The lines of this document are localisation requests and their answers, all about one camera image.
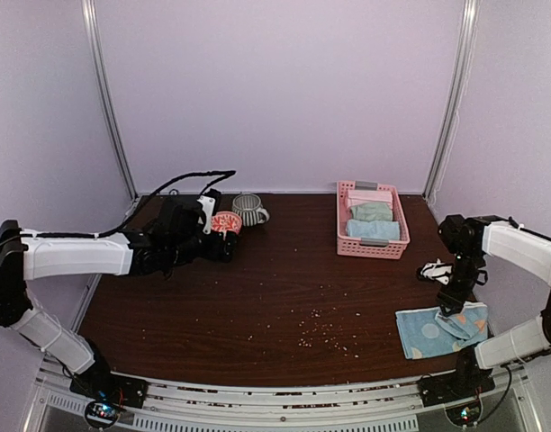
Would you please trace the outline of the pink plastic basket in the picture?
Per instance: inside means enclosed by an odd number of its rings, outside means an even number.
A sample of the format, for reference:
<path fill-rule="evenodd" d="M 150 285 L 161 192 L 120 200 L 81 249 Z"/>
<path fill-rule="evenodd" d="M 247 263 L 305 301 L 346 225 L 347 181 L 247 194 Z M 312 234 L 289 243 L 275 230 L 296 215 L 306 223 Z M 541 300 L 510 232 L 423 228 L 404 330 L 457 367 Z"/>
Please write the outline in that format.
<path fill-rule="evenodd" d="M 347 207 L 348 190 L 385 190 L 393 195 L 393 221 L 400 225 L 399 240 L 388 241 L 372 238 L 351 238 L 347 235 L 346 225 L 351 215 Z M 340 256 L 371 257 L 382 259 L 400 259 L 410 243 L 410 232 L 402 209 L 397 189 L 393 185 L 363 181 L 337 182 L 337 253 Z"/>

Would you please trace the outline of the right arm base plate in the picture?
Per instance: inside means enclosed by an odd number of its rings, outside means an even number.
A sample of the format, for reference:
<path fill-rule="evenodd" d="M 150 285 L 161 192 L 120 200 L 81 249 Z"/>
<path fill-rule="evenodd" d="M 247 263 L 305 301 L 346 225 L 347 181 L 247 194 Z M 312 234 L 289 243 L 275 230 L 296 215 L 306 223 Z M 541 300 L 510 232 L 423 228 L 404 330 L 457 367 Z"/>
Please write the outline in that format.
<path fill-rule="evenodd" d="M 464 379 L 456 371 L 423 376 L 417 385 L 424 407 L 472 399 L 495 389 L 494 379 L 490 375 Z"/>

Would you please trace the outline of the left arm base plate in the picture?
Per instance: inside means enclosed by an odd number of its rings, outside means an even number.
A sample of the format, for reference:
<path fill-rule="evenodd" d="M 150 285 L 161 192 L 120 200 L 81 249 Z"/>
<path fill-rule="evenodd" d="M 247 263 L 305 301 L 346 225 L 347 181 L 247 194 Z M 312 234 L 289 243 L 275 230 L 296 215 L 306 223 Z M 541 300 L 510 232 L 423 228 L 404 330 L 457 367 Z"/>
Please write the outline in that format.
<path fill-rule="evenodd" d="M 73 373 L 68 369 L 64 373 L 70 379 L 69 389 L 74 393 L 118 407 L 143 407 L 148 390 L 148 383 L 143 379 L 114 374 L 109 368 L 95 365 L 83 373 Z"/>

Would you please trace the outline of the light blue towel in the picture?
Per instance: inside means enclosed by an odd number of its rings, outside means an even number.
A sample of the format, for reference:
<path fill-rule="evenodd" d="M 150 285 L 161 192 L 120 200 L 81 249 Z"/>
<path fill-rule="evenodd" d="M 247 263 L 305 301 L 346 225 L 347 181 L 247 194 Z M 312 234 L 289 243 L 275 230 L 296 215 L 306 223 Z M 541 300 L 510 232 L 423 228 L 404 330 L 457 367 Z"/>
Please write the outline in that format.
<path fill-rule="evenodd" d="M 399 223 L 387 220 L 348 220 L 346 232 L 349 237 L 360 239 L 395 241 L 401 236 Z"/>

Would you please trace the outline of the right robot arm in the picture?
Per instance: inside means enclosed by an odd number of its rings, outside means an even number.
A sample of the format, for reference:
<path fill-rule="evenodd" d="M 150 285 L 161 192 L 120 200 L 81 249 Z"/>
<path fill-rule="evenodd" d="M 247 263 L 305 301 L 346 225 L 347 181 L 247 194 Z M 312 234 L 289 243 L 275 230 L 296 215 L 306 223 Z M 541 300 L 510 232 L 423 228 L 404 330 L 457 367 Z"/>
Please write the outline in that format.
<path fill-rule="evenodd" d="M 517 360 L 551 354 L 551 239 L 512 218 L 448 215 L 438 235 L 454 261 L 440 285 L 438 306 L 449 317 L 462 310 L 476 286 L 486 282 L 486 261 L 499 261 L 547 288 L 543 310 L 530 312 L 512 328 L 463 348 L 448 385 L 464 398 L 486 381 L 491 370 Z"/>

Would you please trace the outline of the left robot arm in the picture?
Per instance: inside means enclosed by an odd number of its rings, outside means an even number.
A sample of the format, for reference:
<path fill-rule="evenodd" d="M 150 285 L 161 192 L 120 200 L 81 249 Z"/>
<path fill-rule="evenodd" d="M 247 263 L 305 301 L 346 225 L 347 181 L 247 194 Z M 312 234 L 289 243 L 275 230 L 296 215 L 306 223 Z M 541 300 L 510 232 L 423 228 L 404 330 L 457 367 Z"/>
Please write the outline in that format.
<path fill-rule="evenodd" d="M 164 200 L 158 216 L 142 229 L 112 233 L 47 233 L 0 226 L 0 327 L 17 331 L 54 356 L 75 382 L 98 400 L 111 398 L 116 379 L 99 349 L 64 328 L 33 298 L 27 283 L 64 275 L 170 275 L 196 258 L 229 262 L 240 226 L 223 228 L 221 195 L 212 189 L 195 200 Z"/>

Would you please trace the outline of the blue patterned towel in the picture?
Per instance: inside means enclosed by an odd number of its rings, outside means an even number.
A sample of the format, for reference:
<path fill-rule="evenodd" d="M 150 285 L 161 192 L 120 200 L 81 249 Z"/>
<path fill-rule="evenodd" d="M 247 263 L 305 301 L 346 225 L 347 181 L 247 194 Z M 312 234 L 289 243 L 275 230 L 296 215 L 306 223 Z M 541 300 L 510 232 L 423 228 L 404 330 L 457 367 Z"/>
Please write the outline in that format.
<path fill-rule="evenodd" d="M 407 360 L 446 356 L 488 338 L 488 307 L 482 302 L 467 302 L 449 317 L 439 307 L 399 310 L 395 320 Z"/>

